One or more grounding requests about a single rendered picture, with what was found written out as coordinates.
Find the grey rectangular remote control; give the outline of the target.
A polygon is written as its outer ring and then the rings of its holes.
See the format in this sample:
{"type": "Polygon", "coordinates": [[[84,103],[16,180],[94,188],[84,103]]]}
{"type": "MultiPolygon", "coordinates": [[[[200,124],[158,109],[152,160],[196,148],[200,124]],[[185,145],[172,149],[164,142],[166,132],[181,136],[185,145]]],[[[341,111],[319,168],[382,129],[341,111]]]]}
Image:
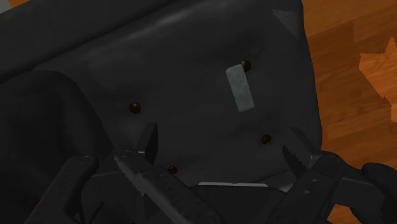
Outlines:
{"type": "Polygon", "coordinates": [[[243,65],[229,67],[225,73],[239,112],[253,109],[254,100],[243,65]]]}

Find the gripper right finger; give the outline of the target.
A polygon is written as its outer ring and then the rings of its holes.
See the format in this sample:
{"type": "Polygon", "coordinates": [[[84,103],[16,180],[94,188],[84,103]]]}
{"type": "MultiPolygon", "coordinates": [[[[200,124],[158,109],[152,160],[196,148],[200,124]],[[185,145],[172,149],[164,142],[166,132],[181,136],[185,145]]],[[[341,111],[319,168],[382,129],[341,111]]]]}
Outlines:
{"type": "Polygon", "coordinates": [[[380,163],[357,169],[339,155],[317,149],[298,127],[286,132],[282,154],[295,184],[273,208],[268,224],[331,224],[335,204],[361,224],[397,224],[397,170],[380,163]]]}

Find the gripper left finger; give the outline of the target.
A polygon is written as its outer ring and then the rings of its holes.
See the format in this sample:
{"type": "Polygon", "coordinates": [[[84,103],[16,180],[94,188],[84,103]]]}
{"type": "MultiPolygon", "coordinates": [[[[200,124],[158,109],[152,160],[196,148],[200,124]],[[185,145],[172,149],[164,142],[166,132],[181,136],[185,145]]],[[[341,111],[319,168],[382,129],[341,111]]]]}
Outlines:
{"type": "Polygon", "coordinates": [[[136,150],[116,150],[99,173],[97,158],[72,157],[24,224],[224,224],[206,201],[154,164],[158,127],[136,150]]]}

